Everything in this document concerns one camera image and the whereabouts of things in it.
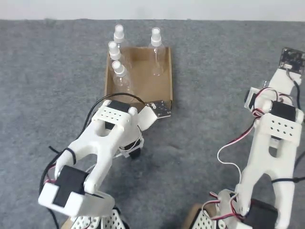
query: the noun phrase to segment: white wire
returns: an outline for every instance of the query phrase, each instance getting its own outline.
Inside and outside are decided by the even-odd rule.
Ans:
[[[119,154],[115,155],[113,158],[117,158],[117,157],[120,157],[120,156],[123,156],[123,154],[119,153]]]
[[[87,173],[87,172],[89,172],[89,171],[90,171],[91,169],[93,169],[95,166],[96,166],[96,164],[94,164],[94,165],[90,166],[89,168],[87,168],[87,169],[86,169],[86,171],[85,171],[85,172],[86,172],[86,173]]]
[[[117,158],[117,157],[120,157],[120,156],[123,156],[123,154],[117,154],[116,156],[114,156],[113,158]],[[96,164],[90,166],[89,168],[86,169],[86,173],[89,172],[91,169],[93,169],[94,167],[96,166]]]
[[[224,164],[224,165],[232,165],[232,166],[235,166],[235,167],[237,168],[238,173],[239,173],[239,182],[238,182],[238,183],[240,183],[240,182],[242,181],[242,172],[241,172],[239,166],[238,166],[237,164],[233,163],[233,162],[224,162],[224,161],[222,161],[222,160],[219,158],[219,154],[220,154],[220,152],[221,152],[224,148],[227,148],[228,146],[231,146],[231,145],[235,144],[236,142],[239,142],[240,140],[242,140],[244,137],[246,137],[246,136],[251,132],[251,130],[253,129],[253,126],[254,126],[254,125],[252,125],[252,127],[249,129],[249,131],[248,131],[247,133],[245,133],[243,136],[241,136],[240,138],[238,138],[238,139],[236,139],[235,141],[233,141],[233,142],[231,142],[231,143],[229,143],[229,144],[226,144],[226,145],[224,145],[223,147],[221,147],[221,148],[218,150],[218,153],[217,153],[217,159],[218,159],[218,161],[219,161],[220,163],[222,163],[222,164]]]
[[[132,145],[132,147],[130,147],[129,149],[122,149],[122,148],[120,148],[120,150],[121,150],[121,151],[124,151],[124,152],[127,152],[127,151],[132,150],[132,149],[135,147],[135,145],[137,144],[137,142],[140,140],[140,138],[141,138],[141,130],[140,130],[140,128],[139,128],[139,137],[138,137],[137,140],[134,142],[134,144]]]

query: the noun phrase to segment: cardboard tray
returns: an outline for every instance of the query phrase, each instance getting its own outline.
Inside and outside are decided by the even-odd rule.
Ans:
[[[154,76],[150,72],[152,67],[149,61],[150,49],[148,47],[129,48],[132,69],[131,78],[134,85],[134,94],[145,102],[155,102],[163,100],[166,107],[171,110],[173,102],[173,84],[172,84],[172,58],[171,49],[166,47],[166,58],[164,72],[160,76]],[[111,59],[107,56],[107,65],[105,73],[105,95],[115,93],[112,80],[114,74],[111,67]],[[120,100],[122,96],[115,96],[114,99]],[[142,105],[133,100],[130,104],[139,108]]]

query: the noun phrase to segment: robotic arm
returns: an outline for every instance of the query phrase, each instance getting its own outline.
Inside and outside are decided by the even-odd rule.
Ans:
[[[245,98],[244,107],[260,115],[253,124],[254,138],[240,183],[236,185],[235,192],[225,189],[217,196],[218,214],[235,215],[222,219],[228,229],[286,229],[289,226],[295,189],[292,182],[295,156],[304,120],[300,107],[293,106],[290,93],[294,86],[301,84],[304,61],[304,52],[283,49],[279,68],[268,87],[252,87]],[[270,154],[270,148],[276,150],[275,156]],[[270,213],[267,217],[269,222],[265,220],[264,225],[258,226],[257,222],[262,221],[259,217],[264,213],[257,214],[252,210],[258,206],[254,206],[251,196],[254,185],[263,174],[272,179],[275,203],[271,210],[273,213],[265,212],[265,216]]]
[[[114,155],[139,154],[144,139],[141,131],[157,119],[149,106],[138,114],[135,107],[106,100],[94,114],[90,124],[57,159],[55,183],[45,183],[39,204],[70,217],[106,217],[111,215],[114,198],[98,189],[105,179]],[[97,156],[90,173],[73,167],[89,154]]]

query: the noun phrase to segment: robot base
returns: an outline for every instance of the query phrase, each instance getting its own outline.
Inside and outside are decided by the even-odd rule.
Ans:
[[[129,229],[129,226],[121,219],[118,208],[114,208],[109,217],[82,216],[75,220],[68,219],[61,229]]]

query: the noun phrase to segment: red wire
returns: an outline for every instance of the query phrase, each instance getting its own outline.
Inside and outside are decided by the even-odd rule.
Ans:
[[[90,217],[89,225],[87,227],[85,227],[84,229],[88,229],[90,227],[90,224],[91,224],[91,217]]]
[[[244,131],[239,137],[233,139],[232,141],[228,142],[227,144],[233,143],[233,142],[239,140],[240,138],[244,137],[245,135],[247,135],[248,132],[252,129],[252,126],[254,125],[254,122],[256,119],[257,119],[257,117],[253,120],[252,124],[249,126],[248,129],[246,129],[246,131]]]
[[[255,100],[257,99],[257,97],[262,93],[264,92],[265,90],[267,89],[272,89],[272,91],[274,91],[276,93],[276,100],[278,101],[278,94],[276,92],[276,90],[274,90],[272,87],[265,87],[263,89],[261,89],[257,94],[256,94],[256,97],[255,97]]]

